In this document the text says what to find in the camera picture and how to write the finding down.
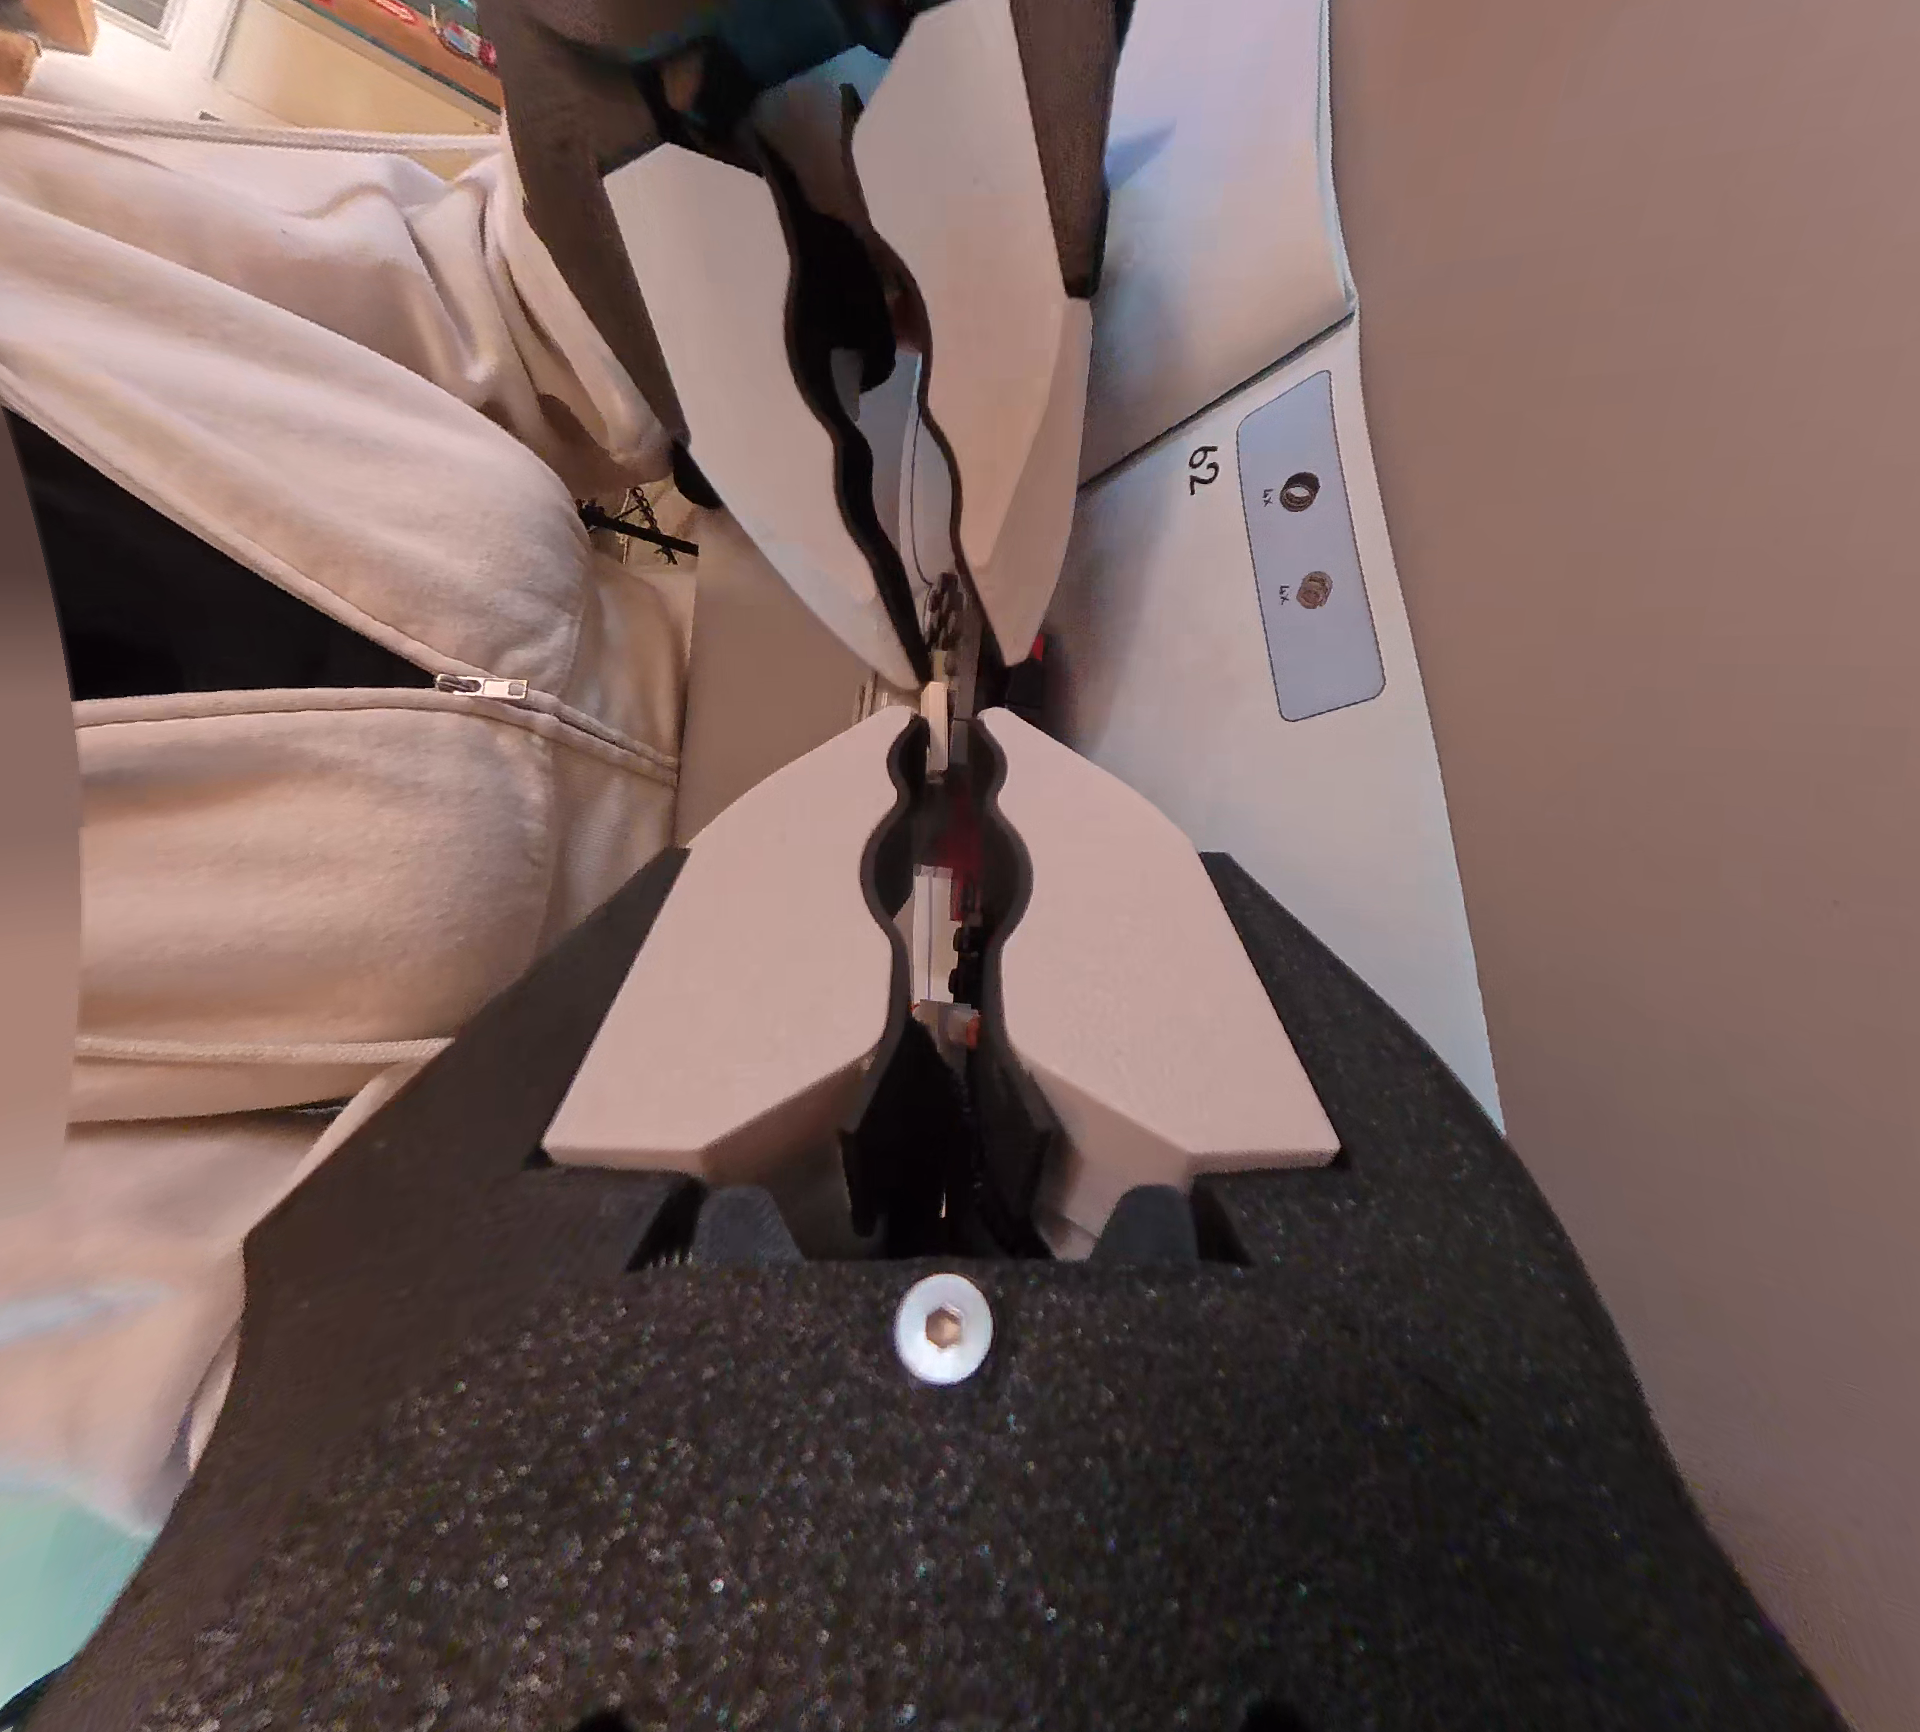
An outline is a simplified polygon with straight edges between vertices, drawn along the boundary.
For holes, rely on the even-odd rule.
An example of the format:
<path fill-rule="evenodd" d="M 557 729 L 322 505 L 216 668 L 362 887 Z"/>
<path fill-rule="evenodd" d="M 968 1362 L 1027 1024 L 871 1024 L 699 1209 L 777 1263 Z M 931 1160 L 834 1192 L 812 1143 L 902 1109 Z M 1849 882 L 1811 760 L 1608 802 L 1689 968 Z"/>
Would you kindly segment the grey lego vehicle model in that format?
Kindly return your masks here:
<path fill-rule="evenodd" d="M 943 573 L 924 603 L 931 660 L 951 684 L 952 749 L 944 779 L 924 776 L 915 824 L 915 892 L 905 911 L 915 1016 L 943 1053 L 964 1064 L 978 1039 L 986 952 L 994 927 L 991 852 L 982 822 L 984 768 L 971 719 L 1007 708 L 1044 733 L 1058 729 L 1063 655 L 1043 632 L 1009 663 L 957 573 Z"/>

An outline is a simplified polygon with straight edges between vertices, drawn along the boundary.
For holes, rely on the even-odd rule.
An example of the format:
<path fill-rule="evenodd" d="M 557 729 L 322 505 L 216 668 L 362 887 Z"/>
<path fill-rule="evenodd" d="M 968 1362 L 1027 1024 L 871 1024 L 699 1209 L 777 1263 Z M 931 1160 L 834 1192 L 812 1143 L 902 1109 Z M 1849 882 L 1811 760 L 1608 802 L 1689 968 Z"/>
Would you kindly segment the person's left forearm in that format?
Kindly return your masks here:
<path fill-rule="evenodd" d="M 260 234 L 218 255 L 269 303 L 370 347 L 607 499 L 667 481 L 670 439 L 532 231 L 513 152 L 455 177 L 394 149 L 213 141 L 175 149 Z"/>

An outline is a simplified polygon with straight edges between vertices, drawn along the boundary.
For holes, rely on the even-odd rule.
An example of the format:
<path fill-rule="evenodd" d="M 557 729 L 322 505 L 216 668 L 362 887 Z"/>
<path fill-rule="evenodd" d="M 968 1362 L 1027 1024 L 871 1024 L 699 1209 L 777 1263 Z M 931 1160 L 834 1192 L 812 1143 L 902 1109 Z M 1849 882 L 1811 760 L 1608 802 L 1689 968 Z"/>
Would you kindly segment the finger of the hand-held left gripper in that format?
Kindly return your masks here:
<path fill-rule="evenodd" d="M 692 462 L 807 610 L 886 684 L 919 690 L 926 666 L 856 544 L 837 435 L 797 371 L 797 260 L 770 181 L 662 143 L 614 168 L 604 192 Z"/>
<path fill-rule="evenodd" d="M 1065 282 L 1011 0 L 912 19 L 852 126 L 852 175 L 912 295 L 954 557 L 1020 663 L 1072 536 L 1092 305 Z"/>

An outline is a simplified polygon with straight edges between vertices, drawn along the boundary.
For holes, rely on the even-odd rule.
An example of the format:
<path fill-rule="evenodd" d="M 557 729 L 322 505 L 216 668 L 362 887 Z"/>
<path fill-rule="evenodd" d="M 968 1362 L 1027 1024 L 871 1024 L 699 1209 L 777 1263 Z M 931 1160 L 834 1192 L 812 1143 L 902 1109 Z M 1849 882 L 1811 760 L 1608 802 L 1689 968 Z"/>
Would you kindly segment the person's torso in cream hoodie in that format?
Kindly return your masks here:
<path fill-rule="evenodd" d="M 5 295 L 80 784 L 66 1151 L 5 1225 L 5 1492 L 153 1535 L 238 1244 L 670 840 L 684 620 L 509 404 L 225 286 Z"/>

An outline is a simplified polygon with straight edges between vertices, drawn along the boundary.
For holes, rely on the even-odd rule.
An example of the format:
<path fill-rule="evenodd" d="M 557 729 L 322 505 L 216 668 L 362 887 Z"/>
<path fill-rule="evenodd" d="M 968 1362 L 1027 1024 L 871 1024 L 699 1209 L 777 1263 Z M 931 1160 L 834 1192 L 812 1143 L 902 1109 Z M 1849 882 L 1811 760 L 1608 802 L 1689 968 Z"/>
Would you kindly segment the open lego instruction booklet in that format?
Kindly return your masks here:
<path fill-rule="evenodd" d="M 978 1068 L 1096 1163 L 1360 1155 L 1360 1119 L 1267 1010 L 1232 882 L 1306 879 L 1309 929 L 1379 933 L 1366 985 L 1476 995 L 1473 944 L 1358 386 L 1328 140 L 1328 0 L 862 0 L 888 64 L 780 30 L 759 169 L 654 152 L 608 181 L 684 277 L 648 291 L 689 454 L 865 668 L 926 668 L 920 556 L 879 520 L 855 388 L 909 356 L 901 487 L 951 507 L 991 641 L 1069 616 L 1069 739 L 982 712 L 958 802 L 1017 902 Z M 759 0 L 738 0 L 756 22 Z"/>

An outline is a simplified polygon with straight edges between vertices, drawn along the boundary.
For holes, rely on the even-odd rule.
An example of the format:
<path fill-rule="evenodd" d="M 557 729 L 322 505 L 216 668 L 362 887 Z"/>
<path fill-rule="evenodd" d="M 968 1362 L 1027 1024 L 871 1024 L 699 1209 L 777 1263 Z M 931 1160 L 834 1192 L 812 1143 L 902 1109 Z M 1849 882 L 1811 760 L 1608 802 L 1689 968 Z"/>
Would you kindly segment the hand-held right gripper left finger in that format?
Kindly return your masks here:
<path fill-rule="evenodd" d="M 861 1239 L 843 1134 L 901 949 L 862 862 L 922 766 L 920 715 L 885 708 L 692 835 L 540 1140 L 555 1166 L 763 1188 L 797 1239 Z"/>

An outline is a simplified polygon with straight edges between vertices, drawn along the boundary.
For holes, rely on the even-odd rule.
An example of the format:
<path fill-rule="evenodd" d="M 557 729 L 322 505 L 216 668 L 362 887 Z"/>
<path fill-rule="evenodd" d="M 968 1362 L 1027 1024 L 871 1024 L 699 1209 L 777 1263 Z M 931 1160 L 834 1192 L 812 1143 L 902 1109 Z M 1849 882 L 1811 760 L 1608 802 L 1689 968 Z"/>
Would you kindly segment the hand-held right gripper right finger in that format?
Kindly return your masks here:
<path fill-rule="evenodd" d="M 1038 1219 L 1086 1256 L 1120 1199 L 1320 1170 L 1341 1140 L 1188 833 L 1011 710 L 980 715 L 1025 858 L 1001 1024 L 1060 1127 Z"/>

